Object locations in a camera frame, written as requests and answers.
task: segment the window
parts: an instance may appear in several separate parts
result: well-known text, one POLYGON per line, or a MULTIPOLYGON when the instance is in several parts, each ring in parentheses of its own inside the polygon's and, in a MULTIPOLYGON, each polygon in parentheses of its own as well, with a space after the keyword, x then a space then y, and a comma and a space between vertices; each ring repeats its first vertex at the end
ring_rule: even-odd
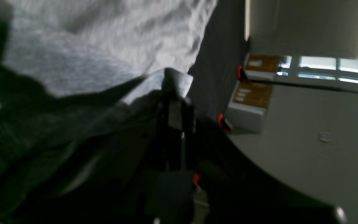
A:
POLYGON ((326 79, 326 80, 336 80, 337 78, 332 76, 316 75, 316 74, 298 74, 300 78, 317 78, 317 79, 326 79))
POLYGON ((284 56, 280 62, 277 75, 282 77, 277 78, 278 81, 282 82, 327 86, 349 83, 346 86, 358 86, 358 60, 284 56))
POLYGON ((337 69, 337 60, 331 57, 301 57, 299 66, 301 68, 337 69))
POLYGON ((282 57, 280 61, 280 65, 278 67, 277 75, 284 75, 284 76, 288 75, 288 68, 290 68, 291 66, 291 60, 292 60, 291 56, 282 57))
POLYGON ((339 59, 339 70, 358 73, 358 60, 339 59))

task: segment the red clip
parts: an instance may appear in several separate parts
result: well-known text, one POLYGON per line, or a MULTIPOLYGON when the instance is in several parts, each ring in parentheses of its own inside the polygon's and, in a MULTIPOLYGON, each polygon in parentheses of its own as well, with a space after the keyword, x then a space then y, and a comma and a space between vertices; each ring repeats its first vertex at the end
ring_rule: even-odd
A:
POLYGON ((241 79, 241 68, 242 68, 242 66, 239 65, 239 66, 238 66, 238 69, 237 69, 237 78, 238 78, 239 80, 241 79))
POLYGON ((222 127, 222 126, 223 126, 222 119, 223 119, 223 113, 220 113, 220 114, 218 115, 218 124, 219 124, 219 127, 222 127))
POLYGON ((196 185, 197 187, 199 186, 199 180, 200 180, 200 176, 198 173, 194 173, 193 175, 193 183, 194 185, 196 185))

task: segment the window frame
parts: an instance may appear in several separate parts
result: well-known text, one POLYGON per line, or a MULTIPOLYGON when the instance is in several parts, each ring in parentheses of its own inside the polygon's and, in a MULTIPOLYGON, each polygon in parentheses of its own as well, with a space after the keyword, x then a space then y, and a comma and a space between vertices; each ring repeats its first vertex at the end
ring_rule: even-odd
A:
POLYGON ((301 68, 300 65, 301 56, 292 56, 290 68, 281 68, 280 72, 287 72, 288 75, 277 75, 277 82, 287 82, 303 85, 317 85, 317 86, 329 86, 334 88, 343 88, 351 91, 358 91, 358 84, 352 82, 340 81, 339 78, 350 78, 358 80, 358 73, 339 70, 340 58, 336 60, 336 70, 319 69, 319 68, 301 68), (315 75, 324 75, 335 77, 335 80, 328 79, 315 79, 315 78, 302 78, 298 77, 300 73, 311 73, 315 75))

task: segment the brown label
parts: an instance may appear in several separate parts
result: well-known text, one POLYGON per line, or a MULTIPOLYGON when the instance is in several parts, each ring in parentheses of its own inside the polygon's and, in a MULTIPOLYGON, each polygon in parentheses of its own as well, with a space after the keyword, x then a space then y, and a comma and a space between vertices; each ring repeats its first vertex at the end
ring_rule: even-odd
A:
POLYGON ((280 56, 250 55, 247 60, 246 70, 277 72, 280 60, 280 56))
POLYGON ((267 108, 273 85, 258 82, 240 82, 233 96, 233 102, 243 105, 267 108))

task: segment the white wall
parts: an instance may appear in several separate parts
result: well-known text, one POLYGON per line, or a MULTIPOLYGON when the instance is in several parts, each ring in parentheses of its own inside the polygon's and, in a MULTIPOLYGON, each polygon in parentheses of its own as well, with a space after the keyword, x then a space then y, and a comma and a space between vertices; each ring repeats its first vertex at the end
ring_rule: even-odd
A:
POLYGON ((230 138, 274 177, 358 223, 358 94, 276 85, 262 133, 230 138))
POLYGON ((251 0, 250 50, 358 59, 358 0, 251 0))

